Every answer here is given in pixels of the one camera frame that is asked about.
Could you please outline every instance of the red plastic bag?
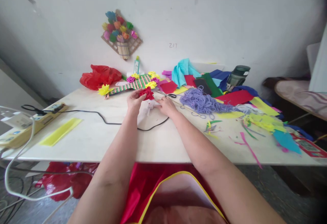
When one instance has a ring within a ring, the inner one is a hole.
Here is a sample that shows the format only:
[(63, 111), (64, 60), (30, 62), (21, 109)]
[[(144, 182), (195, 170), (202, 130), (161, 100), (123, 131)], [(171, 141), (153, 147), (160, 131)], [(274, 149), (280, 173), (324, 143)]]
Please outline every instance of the red plastic bag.
[[(47, 171), (49, 172), (74, 172), (74, 171), (87, 171), (94, 173), (98, 168), (98, 163), (62, 163), (62, 162), (50, 162)], [(44, 174), (42, 182), (46, 193), (48, 195), (56, 192), (60, 192), (69, 187), (73, 187), (73, 197), (80, 198), (86, 188), (88, 187), (92, 176), (85, 173), (77, 174), (62, 174), (62, 175), (50, 175)], [(70, 192), (64, 192), (51, 198), (54, 201), (62, 201), (68, 198)]]
[(83, 73), (79, 82), (90, 90), (98, 90), (101, 86), (112, 84), (122, 79), (122, 74), (115, 68), (91, 65), (92, 73)]

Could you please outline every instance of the power strip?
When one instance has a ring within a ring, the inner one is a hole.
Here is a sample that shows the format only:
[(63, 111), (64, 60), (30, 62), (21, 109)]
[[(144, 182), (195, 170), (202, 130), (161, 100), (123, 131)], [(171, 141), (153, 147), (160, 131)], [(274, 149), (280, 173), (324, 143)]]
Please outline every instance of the power strip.
[[(35, 120), (35, 133), (38, 133), (44, 127), (46, 127), (51, 121), (58, 117), (61, 113), (66, 111), (68, 106), (65, 103), (55, 103), (47, 107), (44, 110), (56, 111), (56, 113), (47, 112), (46, 115), (34, 115)], [(0, 136), (0, 147), (4, 148), (19, 148), (24, 145), (31, 136), (32, 126), (29, 126), (26, 129), (18, 130), (11, 129), (7, 133)]]

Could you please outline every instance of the floor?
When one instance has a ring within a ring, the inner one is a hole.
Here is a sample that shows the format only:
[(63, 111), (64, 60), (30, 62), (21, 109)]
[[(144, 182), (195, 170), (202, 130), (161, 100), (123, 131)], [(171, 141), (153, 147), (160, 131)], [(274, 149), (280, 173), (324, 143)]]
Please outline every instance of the floor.
[[(282, 216), (288, 224), (311, 224), (317, 223), (319, 202), (312, 198), (302, 198), (293, 193), (287, 185), (280, 179), (275, 171), (269, 167), (263, 167), (263, 170), (257, 166), (238, 166), (238, 168), (246, 175), (246, 177), (255, 185), (263, 197), (270, 205)], [(0, 168), (0, 201), (6, 200), (8, 204), (17, 200), (17, 197), (8, 195), (3, 182), (4, 171)], [(13, 190), (20, 192), (22, 190), (22, 182), (24, 180), (23, 193), (26, 194), (32, 177), (25, 178), (26, 173), (12, 172), (10, 174), (10, 186)], [(45, 195), (44, 189), (33, 195), (33, 197), (41, 197)], [(77, 199), (70, 199), (48, 222), (66, 223), (72, 214)], [(12, 209), (8, 209), (0, 218), (0, 224), (41, 224), (52, 213), (52, 211), (60, 203), (54, 202), (49, 198), (37, 202), (24, 201), (21, 206), (16, 206), (18, 211), (11, 217), (8, 217)]]

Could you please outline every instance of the green thermos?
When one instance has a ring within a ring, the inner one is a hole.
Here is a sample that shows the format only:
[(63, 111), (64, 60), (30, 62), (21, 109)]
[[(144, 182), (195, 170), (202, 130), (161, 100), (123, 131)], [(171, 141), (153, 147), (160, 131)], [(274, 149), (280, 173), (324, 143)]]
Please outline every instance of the green thermos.
[(238, 65), (234, 68), (227, 80), (227, 91), (231, 92), (234, 86), (242, 85), (249, 74), (250, 67)]

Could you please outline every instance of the white table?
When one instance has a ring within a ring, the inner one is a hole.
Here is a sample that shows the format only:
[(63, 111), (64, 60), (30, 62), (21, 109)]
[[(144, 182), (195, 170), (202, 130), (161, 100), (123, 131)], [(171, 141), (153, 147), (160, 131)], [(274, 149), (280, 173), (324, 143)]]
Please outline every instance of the white table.
[[(126, 97), (129, 91), (111, 96), (108, 100), (97, 94), (96, 91), (82, 87), (62, 98), (69, 106), (69, 110), (98, 111), (107, 122), (121, 123), (127, 111)], [(147, 102), (143, 102), (140, 114), (146, 109)], [(178, 108), (200, 131), (204, 131), (209, 120), (191, 115), (186, 109)], [(76, 117), (83, 121), (61, 139), (55, 146), (40, 146), (38, 142), (50, 135), (55, 129), (66, 123), (69, 119)], [(157, 109), (150, 112), (139, 124), (139, 128), (149, 129), (161, 123), (166, 117)], [(216, 119), (223, 120), (217, 123), (223, 130), (214, 133), (219, 140), (209, 137), (234, 164), (256, 164), (251, 152), (245, 145), (235, 144), (234, 141), (242, 143), (240, 132), (245, 132), (239, 119)], [(29, 161), (68, 161), (68, 162), (100, 162), (105, 151), (114, 139), (119, 125), (106, 125), (102, 119), (93, 113), (72, 112), (63, 113), (53, 122), (35, 135), (27, 147), (27, 150), (19, 157), (20, 160)], [(289, 152), (284, 153), (276, 146), (276, 141), (267, 131), (257, 128), (257, 132), (266, 135), (256, 135), (258, 141), (251, 138), (246, 132), (245, 137), (262, 165), (320, 165), (305, 152), (302, 155)], [(168, 119), (164, 124), (143, 132), (138, 131), (138, 153), (139, 162), (163, 162), (163, 163), (190, 163), (186, 150), (180, 136), (173, 124)], [(4, 153), (7, 159), (13, 158), (18, 150), (9, 150)]]

